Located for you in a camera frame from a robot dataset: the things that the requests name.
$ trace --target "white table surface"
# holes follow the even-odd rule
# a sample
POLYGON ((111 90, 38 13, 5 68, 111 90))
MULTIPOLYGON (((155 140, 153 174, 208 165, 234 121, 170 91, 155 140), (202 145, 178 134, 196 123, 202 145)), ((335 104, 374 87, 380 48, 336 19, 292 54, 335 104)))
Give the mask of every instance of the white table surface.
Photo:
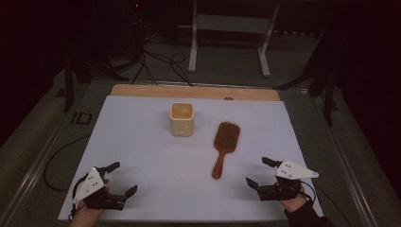
MULTIPOLYGON (((123 195, 138 184, 123 211, 107 210, 101 219, 154 222, 254 222, 286 219, 277 201, 260 201, 245 178, 276 183, 275 168, 262 157, 306 166, 286 107, 281 101, 108 96, 82 156, 59 219, 68 219, 72 189, 93 166, 120 162, 106 178, 110 193, 123 195), (170 133, 174 102, 195 108, 194 134, 170 133), (222 121, 241 128, 236 150, 225 156, 222 176, 212 178, 218 159, 213 143, 222 121)), ((319 201, 315 210, 322 216, 319 201)))

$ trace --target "robotic hand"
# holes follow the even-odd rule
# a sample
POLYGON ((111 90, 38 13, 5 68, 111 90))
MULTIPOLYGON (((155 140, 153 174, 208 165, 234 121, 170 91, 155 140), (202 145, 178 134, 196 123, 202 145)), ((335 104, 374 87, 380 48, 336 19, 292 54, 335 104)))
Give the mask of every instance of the robotic hand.
POLYGON ((84 201, 85 205, 91 209, 113 209, 123 210, 124 204, 128 198, 136 193, 137 185, 125 192, 125 195, 113 195, 106 190, 104 183, 104 174, 114 171, 120 167, 120 163, 116 162, 107 167, 93 167, 92 170, 84 177, 78 180, 73 191, 73 210, 75 214, 76 204, 79 201, 84 201), (77 188, 83 182, 77 195, 77 188))
POLYGON ((286 201, 294 199, 298 194, 307 196, 301 191, 302 178, 317 178, 319 174, 302 166, 298 166, 290 161, 273 161, 263 157, 262 162, 271 167, 277 167, 276 179, 274 185, 259 186, 255 181, 247 178, 247 184, 250 188, 257 191, 261 201, 286 201))

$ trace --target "wooden hairbrush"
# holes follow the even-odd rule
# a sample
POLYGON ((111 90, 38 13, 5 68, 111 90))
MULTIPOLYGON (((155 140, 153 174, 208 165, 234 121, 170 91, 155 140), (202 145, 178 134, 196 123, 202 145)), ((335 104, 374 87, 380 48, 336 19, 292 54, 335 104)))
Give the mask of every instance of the wooden hairbrush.
POLYGON ((224 155, 235 150, 236 143, 238 142, 239 131, 240 128, 237 124, 228 121, 221 122, 218 126, 215 148, 218 150, 220 155, 218 156, 218 161, 213 169, 212 176, 214 179, 219 179, 221 177, 224 155))

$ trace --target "sleeve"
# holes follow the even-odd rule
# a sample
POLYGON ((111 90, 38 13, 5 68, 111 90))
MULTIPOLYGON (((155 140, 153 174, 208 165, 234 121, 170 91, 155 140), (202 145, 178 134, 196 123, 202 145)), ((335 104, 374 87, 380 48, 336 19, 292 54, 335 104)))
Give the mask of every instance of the sleeve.
POLYGON ((326 217, 319 217, 312 207, 312 203, 307 202, 305 205, 300 207, 298 210, 289 213, 284 211, 288 218, 289 227, 333 227, 330 219, 326 217))

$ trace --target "cylindrical container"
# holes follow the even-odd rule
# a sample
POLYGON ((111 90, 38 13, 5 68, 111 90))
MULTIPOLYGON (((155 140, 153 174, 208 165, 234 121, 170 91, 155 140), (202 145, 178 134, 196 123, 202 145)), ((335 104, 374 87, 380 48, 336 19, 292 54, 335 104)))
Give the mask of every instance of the cylindrical container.
POLYGON ((191 136, 194 133, 194 107, 191 103, 176 102, 170 110, 171 134, 191 136))

